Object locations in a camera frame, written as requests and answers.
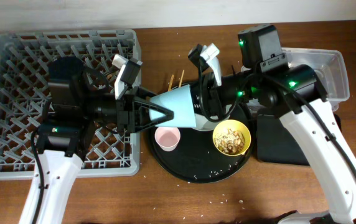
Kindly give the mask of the light grey plate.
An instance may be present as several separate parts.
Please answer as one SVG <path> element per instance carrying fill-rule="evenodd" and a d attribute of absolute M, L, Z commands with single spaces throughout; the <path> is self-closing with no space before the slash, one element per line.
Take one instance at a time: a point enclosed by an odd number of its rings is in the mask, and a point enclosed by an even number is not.
<path fill-rule="evenodd" d="M 195 111 L 195 122 L 196 127 L 195 130 L 198 131 L 213 131 L 218 123 L 209 121 L 205 116 L 201 115 L 200 105 L 194 104 Z"/>

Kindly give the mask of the pink cup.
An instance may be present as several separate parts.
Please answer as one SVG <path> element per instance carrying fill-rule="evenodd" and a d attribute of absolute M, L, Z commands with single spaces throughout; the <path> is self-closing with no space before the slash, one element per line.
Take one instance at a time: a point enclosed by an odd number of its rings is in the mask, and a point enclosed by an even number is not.
<path fill-rule="evenodd" d="M 162 150 L 171 152 L 177 147 L 180 141 L 180 131 L 178 128 L 158 127 L 154 138 Z"/>

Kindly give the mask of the blue cup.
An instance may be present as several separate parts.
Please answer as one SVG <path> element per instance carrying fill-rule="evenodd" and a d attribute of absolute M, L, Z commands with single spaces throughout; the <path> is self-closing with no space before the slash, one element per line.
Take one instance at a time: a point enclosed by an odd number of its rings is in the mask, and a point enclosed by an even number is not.
<path fill-rule="evenodd" d="M 150 98 L 150 102 L 174 112 L 170 121 L 156 125 L 156 127 L 195 128 L 195 112 L 190 92 L 190 85 L 165 92 Z"/>

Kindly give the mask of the yellow bowl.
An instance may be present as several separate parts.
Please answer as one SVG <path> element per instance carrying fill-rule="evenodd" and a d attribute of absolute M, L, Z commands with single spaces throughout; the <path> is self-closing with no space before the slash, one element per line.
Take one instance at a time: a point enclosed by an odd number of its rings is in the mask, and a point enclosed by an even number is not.
<path fill-rule="evenodd" d="M 252 143 L 249 128 L 242 122 L 228 119 L 213 130 L 212 140 L 216 149 L 226 156 L 242 156 Z"/>

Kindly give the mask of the wooden chopstick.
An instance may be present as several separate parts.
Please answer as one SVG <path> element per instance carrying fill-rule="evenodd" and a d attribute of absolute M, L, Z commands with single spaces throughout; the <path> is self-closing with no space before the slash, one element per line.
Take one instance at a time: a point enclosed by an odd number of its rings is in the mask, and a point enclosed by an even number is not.
<path fill-rule="evenodd" d="M 184 73 L 185 73 L 185 70 L 182 70 L 181 76 L 180 76 L 180 78 L 179 78 L 178 88 L 180 88 L 180 87 L 182 86 L 182 81 L 183 81 L 183 78 L 184 78 Z"/>
<path fill-rule="evenodd" d="M 171 78 L 170 78 L 170 82 L 169 82 L 169 86 L 168 86 L 167 91 L 171 91 L 171 90 L 172 90 L 172 86 L 173 86 L 173 84 L 174 84 L 174 77 L 175 77 L 175 75 L 172 74 L 172 75 L 171 75 Z"/>

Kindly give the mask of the food scraps and rice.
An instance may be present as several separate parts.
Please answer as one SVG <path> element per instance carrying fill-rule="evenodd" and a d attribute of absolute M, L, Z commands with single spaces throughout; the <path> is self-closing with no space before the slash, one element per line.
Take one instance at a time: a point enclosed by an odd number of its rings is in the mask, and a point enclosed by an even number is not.
<path fill-rule="evenodd" d="M 213 139 L 216 148 L 229 155 L 236 155 L 242 152 L 245 146 L 245 138 L 240 131 L 230 128 L 223 129 Z"/>

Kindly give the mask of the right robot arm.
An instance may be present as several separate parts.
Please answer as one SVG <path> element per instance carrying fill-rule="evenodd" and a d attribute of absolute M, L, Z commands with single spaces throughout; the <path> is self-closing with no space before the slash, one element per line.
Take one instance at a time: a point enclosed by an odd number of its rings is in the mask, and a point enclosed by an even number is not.
<path fill-rule="evenodd" d="M 245 71 L 223 77 L 214 45 L 188 54 L 199 73 L 195 98 L 210 122 L 227 119 L 241 101 L 269 108 L 304 153 L 328 202 L 318 213 L 290 211 L 276 223 L 356 223 L 356 158 L 337 124 L 327 92 L 308 65 L 290 67 L 274 25 L 238 33 Z"/>

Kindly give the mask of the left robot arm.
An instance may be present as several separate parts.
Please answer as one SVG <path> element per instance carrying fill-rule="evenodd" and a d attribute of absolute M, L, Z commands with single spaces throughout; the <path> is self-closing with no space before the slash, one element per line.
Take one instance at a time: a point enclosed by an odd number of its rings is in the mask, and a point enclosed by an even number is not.
<path fill-rule="evenodd" d="M 34 176 L 20 223 L 60 223 L 97 126 L 115 124 L 115 134 L 139 133 L 170 121 L 173 111 L 147 100 L 154 93 L 133 86 L 142 62 L 116 54 L 114 87 L 106 75 L 77 57 L 49 64 L 51 99 L 30 136 Z"/>

